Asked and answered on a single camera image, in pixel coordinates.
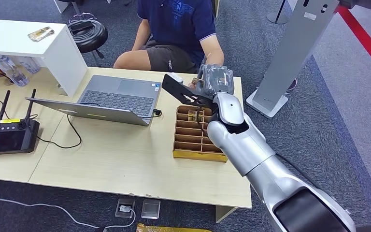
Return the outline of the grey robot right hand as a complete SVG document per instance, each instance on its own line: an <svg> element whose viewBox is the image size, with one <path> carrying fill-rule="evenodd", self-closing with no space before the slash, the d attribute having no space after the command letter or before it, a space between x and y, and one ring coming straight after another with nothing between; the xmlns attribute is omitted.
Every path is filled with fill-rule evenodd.
<svg viewBox="0 0 371 232"><path fill-rule="evenodd" d="M207 96L218 92L234 94L233 70L218 64L201 64L197 77L197 91Z"/></svg>

